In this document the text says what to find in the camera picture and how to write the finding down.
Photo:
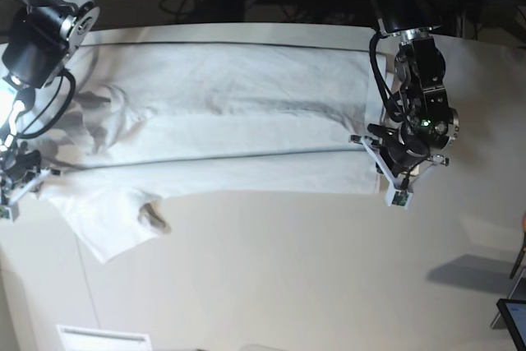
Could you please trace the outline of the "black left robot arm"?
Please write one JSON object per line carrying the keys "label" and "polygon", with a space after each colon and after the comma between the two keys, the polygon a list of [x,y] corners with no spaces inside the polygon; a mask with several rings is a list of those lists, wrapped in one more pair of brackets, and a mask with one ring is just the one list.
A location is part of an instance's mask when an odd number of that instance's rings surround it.
{"label": "black left robot arm", "polygon": [[[459,134],[459,116],[449,105],[444,86],[445,59],[431,32],[441,26],[433,0],[371,0],[377,27],[369,42],[373,76],[393,127],[370,124],[377,150],[394,176],[405,177]],[[399,39],[394,71],[399,88],[392,91],[381,76],[377,47]]]}

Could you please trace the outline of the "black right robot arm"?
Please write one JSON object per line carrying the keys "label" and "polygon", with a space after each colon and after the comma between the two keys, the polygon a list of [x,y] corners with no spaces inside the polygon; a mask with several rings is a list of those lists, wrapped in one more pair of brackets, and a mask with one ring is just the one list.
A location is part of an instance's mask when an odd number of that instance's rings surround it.
{"label": "black right robot arm", "polygon": [[[25,142],[52,129],[76,92],[67,62],[79,49],[99,17],[96,0],[21,0],[2,54],[7,69],[1,87],[8,95],[1,114],[1,196],[33,187],[42,172],[42,157]],[[69,91],[56,114],[39,130],[19,127],[20,118],[35,106],[36,92],[54,81],[68,80]]]}

